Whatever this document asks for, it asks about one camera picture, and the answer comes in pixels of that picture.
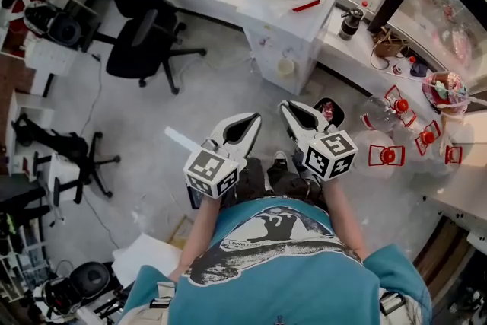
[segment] forearm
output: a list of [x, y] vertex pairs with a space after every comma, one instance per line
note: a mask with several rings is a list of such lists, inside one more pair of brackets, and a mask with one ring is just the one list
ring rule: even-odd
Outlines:
[[336, 236], [365, 260], [370, 253], [365, 246], [360, 225], [338, 180], [325, 182], [323, 192]]
[[220, 210], [220, 199], [204, 196], [195, 222], [184, 245], [178, 267], [169, 275], [169, 279], [177, 282], [180, 275], [191, 267], [196, 257], [208, 249]]

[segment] white marker cube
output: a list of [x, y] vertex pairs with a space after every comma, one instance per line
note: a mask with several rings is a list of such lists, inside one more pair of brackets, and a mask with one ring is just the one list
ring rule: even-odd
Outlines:
[[239, 179], [238, 163], [200, 148], [184, 165], [186, 184], [212, 198], [219, 198]]
[[308, 140], [303, 165], [327, 181], [350, 170], [357, 150], [352, 139], [343, 130], [319, 135]]

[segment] thermos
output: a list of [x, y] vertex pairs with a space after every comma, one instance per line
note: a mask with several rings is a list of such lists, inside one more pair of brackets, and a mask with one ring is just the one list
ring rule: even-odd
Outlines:
[[342, 14], [342, 18], [344, 19], [338, 35], [344, 40], [350, 40], [352, 35], [358, 30], [358, 26], [363, 17], [364, 12], [361, 9], [350, 8], [346, 13]]

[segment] brown basket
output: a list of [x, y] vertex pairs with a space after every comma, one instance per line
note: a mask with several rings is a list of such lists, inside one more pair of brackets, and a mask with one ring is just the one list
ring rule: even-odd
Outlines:
[[401, 50], [408, 46], [407, 40], [403, 40], [390, 29], [382, 26], [382, 31], [372, 36], [374, 40], [374, 53], [377, 57], [396, 57]]

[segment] shoe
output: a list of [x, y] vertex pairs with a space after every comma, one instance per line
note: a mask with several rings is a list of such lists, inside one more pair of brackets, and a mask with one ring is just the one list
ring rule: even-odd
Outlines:
[[284, 169], [288, 169], [288, 158], [283, 151], [277, 151], [274, 155], [274, 165], [280, 165]]

